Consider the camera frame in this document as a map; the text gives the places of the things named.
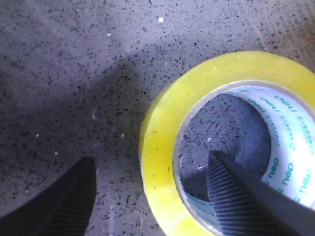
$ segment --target yellow tape roll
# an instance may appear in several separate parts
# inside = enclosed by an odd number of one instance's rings
[[[219,234],[197,221],[188,210],[180,194],[173,156],[181,139],[181,126],[198,111],[197,104],[241,86],[261,86],[289,94],[314,122],[315,75],[290,59],[259,51],[236,52],[207,60],[183,75],[156,98],[140,131],[145,193],[168,236]]]

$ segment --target black object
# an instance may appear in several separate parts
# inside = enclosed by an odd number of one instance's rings
[[[208,195],[225,236],[315,236],[315,212],[252,176],[223,152],[209,155]]]
[[[1,218],[0,235],[83,236],[95,196],[95,161],[84,157],[37,197]]]

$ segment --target speckled floor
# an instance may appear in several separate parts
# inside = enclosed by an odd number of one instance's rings
[[[94,156],[86,235],[164,235],[139,171],[145,111],[190,68],[239,50],[315,71],[315,1],[1,0],[0,216]]]

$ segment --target tape roll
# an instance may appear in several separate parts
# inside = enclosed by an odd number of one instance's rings
[[[314,208],[315,75],[274,54],[225,54],[196,66],[153,102],[140,131],[139,154],[145,193],[168,236],[220,235],[211,206],[184,192],[176,157],[183,132],[199,108],[228,93],[253,105],[271,137],[271,156],[262,180]]]

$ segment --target ribbed black plastic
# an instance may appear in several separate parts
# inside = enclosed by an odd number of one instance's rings
[[[95,195],[95,162],[85,157],[36,198],[0,219],[0,235],[83,236]]]
[[[225,236],[286,236],[216,158],[209,156],[208,195]]]

